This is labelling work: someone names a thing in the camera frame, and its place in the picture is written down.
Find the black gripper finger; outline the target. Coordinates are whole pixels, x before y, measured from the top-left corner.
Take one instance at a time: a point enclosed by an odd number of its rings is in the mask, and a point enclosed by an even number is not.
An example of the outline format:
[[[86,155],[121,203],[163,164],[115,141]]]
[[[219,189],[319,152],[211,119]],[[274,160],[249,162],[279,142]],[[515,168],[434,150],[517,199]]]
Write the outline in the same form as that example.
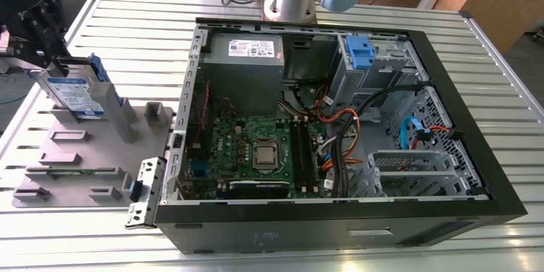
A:
[[[46,69],[49,59],[37,52],[37,44],[11,39],[7,47],[7,63],[23,69]]]
[[[26,11],[25,19],[29,23],[30,41],[37,45],[37,49],[43,53],[43,58],[49,63],[46,68],[54,65],[51,74],[67,74],[69,70],[58,60],[59,57],[70,56],[65,39],[67,27],[62,1],[41,0]]]

